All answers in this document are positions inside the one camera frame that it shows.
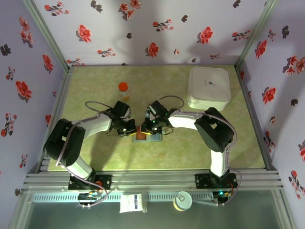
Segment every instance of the glass panel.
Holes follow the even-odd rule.
[[[225,207],[148,202],[147,213],[119,213],[120,203],[82,209],[76,203],[34,203],[27,229],[257,229],[281,228],[270,191],[240,191]]]

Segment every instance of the orange bottle cap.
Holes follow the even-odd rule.
[[[126,92],[126,91],[128,90],[128,85],[127,85],[127,83],[125,83],[125,82],[120,83],[120,84],[119,84],[119,90],[120,90],[121,92]]]

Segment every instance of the black mounting bracket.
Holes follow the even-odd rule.
[[[112,183],[112,175],[95,175],[94,180],[89,180],[92,183],[101,185],[106,190],[110,190]],[[99,188],[93,185],[89,185],[81,180],[70,176],[68,190],[98,190]]]
[[[197,189],[232,189],[237,187],[237,179],[235,173],[226,173],[222,177],[217,177],[212,172],[205,174],[195,174],[195,183]]]

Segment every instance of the green table surface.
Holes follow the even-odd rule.
[[[233,65],[205,67],[224,68],[229,73],[231,101],[221,111],[236,128],[238,141],[229,155],[231,167],[264,167],[261,151],[247,110],[244,96]],[[99,101],[114,106],[121,100],[120,82],[127,82],[130,98],[125,101],[132,110],[132,118],[140,125],[144,121],[147,104],[165,95],[184,99],[183,111],[199,111],[187,104],[187,85],[192,66],[88,66],[76,67],[65,101],[62,117],[79,120],[96,115],[85,106],[86,101]],[[175,98],[162,100],[168,109],[179,107]],[[101,105],[92,107],[102,110]],[[100,132],[82,144],[81,157],[95,170],[127,169],[195,169],[209,168],[211,152],[199,133],[192,129],[176,128],[161,142],[134,143],[132,137],[119,138]],[[51,160],[48,171],[62,171]]]

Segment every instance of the wall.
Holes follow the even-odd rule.
[[[38,162],[63,69],[21,0],[2,1],[0,15],[0,228],[4,229],[26,174]]]
[[[279,0],[241,66],[299,228],[305,206],[305,6]]]
[[[69,65],[235,64],[266,0],[34,0]]]

